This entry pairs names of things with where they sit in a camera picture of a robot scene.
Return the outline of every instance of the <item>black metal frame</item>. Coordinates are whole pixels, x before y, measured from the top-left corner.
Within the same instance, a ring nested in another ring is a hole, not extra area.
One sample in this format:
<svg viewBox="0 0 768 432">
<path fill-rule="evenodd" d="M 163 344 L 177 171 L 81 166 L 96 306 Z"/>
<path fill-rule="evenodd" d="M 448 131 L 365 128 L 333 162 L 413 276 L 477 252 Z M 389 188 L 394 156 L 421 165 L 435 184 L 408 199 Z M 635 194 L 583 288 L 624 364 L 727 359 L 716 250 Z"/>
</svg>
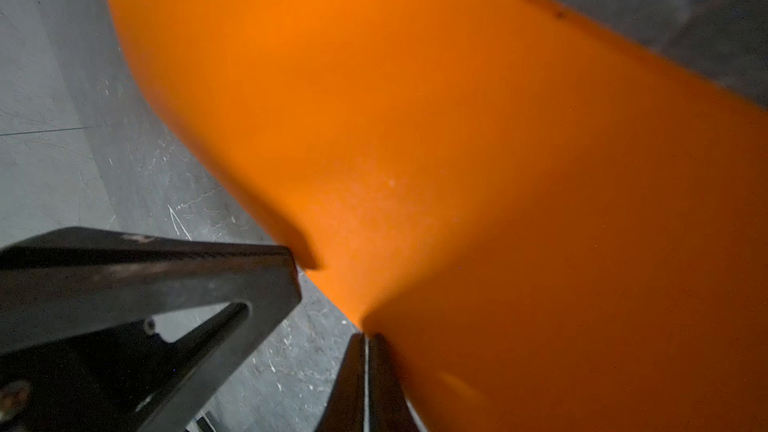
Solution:
<svg viewBox="0 0 768 432">
<path fill-rule="evenodd" d="M 64 228 L 0 251 L 0 383 L 31 383 L 27 430 L 183 430 L 301 300 L 293 256 Z M 153 314 L 229 302 L 179 341 Z"/>
</svg>

